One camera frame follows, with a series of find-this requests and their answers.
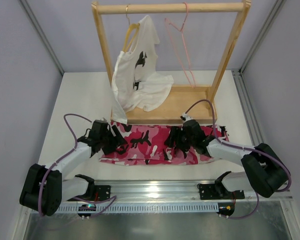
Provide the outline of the pink camouflage trousers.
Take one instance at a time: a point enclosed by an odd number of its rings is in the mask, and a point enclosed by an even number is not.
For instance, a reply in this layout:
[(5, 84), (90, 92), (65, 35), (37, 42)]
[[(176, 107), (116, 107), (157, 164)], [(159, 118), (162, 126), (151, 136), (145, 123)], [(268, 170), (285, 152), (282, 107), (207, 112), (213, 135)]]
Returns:
[(101, 163), (137, 166), (137, 165), (198, 165), (212, 162), (211, 157), (200, 155), (192, 147), (182, 152), (164, 144), (167, 140), (170, 125), (132, 125), (111, 122), (116, 126), (127, 142), (119, 146), (115, 152), (103, 154)]

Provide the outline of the pink wire clothes hanger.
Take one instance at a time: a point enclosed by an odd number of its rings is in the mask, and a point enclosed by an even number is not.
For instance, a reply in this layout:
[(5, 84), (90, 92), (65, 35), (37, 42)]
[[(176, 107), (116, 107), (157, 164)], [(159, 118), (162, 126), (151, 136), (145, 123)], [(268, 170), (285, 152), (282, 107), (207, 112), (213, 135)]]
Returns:
[(186, 2), (183, 2), (183, 4), (185, 6), (186, 11), (182, 24), (178, 26), (166, 17), (164, 19), (164, 25), (177, 62), (179, 63), (181, 70), (183, 71), (184, 76), (187, 79), (189, 85), (192, 88), (195, 88), (197, 85), (196, 79), (192, 71), (192, 64), (184, 34), (187, 18), (189, 15), (189, 7)]

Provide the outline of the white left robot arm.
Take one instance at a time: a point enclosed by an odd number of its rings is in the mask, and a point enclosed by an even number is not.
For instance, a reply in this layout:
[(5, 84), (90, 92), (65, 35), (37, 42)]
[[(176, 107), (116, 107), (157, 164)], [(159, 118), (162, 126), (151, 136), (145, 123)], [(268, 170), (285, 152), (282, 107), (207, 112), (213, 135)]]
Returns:
[(69, 200), (92, 202), (96, 196), (95, 180), (77, 174), (65, 177), (78, 165), (102, 151), (114, 153), (127, 144), (119, 129), (103, 120), (95, 120), (85, 135), (76, 137), (74, 148), (49, 165), (33, 164), (26, 175), (19, 203), (43, 216), (52, 216), (60, 204)]

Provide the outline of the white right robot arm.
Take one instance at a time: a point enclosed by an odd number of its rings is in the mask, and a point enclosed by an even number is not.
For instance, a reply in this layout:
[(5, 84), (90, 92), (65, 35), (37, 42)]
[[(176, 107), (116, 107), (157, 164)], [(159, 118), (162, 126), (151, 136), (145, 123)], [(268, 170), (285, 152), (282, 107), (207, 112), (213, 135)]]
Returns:
[(164, 144), (184, 154), (194, 149), (200, 156), (241, 165), (242, 172), (227, 171), (214, 181), (216, 191), (222, 196), (235, 191), (255, 191), (269, 198), (291, 179), (288, 169), (269, 145), (246, 147), (229, 143), (215, 133), (205, 134), (194, 119), (185, 121), (181, 127), (173, 126)]

